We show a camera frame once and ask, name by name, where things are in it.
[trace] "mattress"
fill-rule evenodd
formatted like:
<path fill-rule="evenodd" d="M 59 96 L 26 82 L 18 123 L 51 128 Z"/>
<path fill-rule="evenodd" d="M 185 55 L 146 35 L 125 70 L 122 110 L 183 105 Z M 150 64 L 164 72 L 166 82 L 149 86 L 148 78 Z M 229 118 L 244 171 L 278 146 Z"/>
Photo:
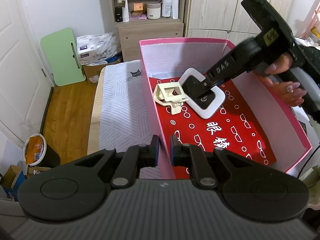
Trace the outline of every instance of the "mattress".
<path fill-rule="evenodd" d="M 152 133 L 143 96 L 140 61 L 106 67 L 100 117 L 99 148 L 126 151 L 137 144 L 150 144 Z M 140 178 L 161 179 L 159 167 L 143 168 Z"/>

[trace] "white wall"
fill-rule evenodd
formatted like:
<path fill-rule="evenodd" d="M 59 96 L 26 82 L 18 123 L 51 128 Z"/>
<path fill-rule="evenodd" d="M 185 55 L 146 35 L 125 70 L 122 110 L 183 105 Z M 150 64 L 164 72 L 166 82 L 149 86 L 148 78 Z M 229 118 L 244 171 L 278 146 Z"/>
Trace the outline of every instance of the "white wall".
<path fill-rule="evenodd" d="M 309 26 L 320 0 L 292 0 L 288 24 L 295 36 L 303 34 Z"/>
<path fill-rule="evenodd" d="M 21 0 L 21 3 L 38 53 L 50 73 L 52 71 L 40 49 L 43 36 L 65 28 L 72 28 L 75 37 L 114 29 L 112 17 L 109 23 L 108 18 L 103 23 L 100 0 Z M 104 15 L 108 14 L 108 4 L 103 5 L 103 11 Z"/>
<path fill-rule="evenodd" d="M 0 131 L 0 173 L 2 175 L 11 164 L 22 167 L 23 173 L 26 174 L 28 166 L 24 164 L 22 153 L 22 149 Z"/>

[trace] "green folding table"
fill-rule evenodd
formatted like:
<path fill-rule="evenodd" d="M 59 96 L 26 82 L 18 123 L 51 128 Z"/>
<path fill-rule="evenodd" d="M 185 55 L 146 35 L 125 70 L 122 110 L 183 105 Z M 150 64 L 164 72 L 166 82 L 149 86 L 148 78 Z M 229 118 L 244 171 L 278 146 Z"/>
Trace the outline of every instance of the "green folding table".
<path fill-rule="evenodd" d="M 85 80 L 77 58 L 77 46 L 71 28 L 44 36 L 41 48 L 51 66 L 54 82 L 58 86 Z"/>

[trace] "wooden bed frame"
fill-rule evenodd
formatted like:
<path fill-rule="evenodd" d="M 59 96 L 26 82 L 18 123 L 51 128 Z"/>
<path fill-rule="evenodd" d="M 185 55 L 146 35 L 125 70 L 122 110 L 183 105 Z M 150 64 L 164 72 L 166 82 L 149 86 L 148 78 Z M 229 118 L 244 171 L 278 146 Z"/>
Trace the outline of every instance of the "wooden bed frame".
<path fill-rule="evenodd" d="M 103 97 L 103 80 L 105 67 L 101 70 L 96 95 L 94 97 L 90 131 L 89 131 L 89 142 L 88 142 L 88 154 L 99 151 L 99 137 L 100 137 L 100 117 L 101 117 L 101 105 Z"/>

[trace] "red cloth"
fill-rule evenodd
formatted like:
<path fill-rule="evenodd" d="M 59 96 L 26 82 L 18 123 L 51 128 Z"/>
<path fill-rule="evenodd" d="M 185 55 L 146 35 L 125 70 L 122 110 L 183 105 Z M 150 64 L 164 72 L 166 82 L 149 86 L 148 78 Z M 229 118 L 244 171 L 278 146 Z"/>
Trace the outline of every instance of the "red cloth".
<path fill-rule="evenodd" d="M 152 90 L 159 79 L 149 78 Z M 179 78 L 164 79 L 161 83 Z M 258 163 L 270 165 L 276 161 L 268 138 L 258 120 L 240 92 L 230 80 L 219 86 L 226 94 L 226 100 L 209 119 L 202 119 L 188 105 L 182 106 L 179 114 L 171 115 L 169 106 L 156 104 L 168 149 L 170 136 L 176 134 L 181 143 L 199 145 L 204 151 L 212 152 L 223 147 Z M 177 179 L 188 178 L 184 167 L 173 168 Z"/>

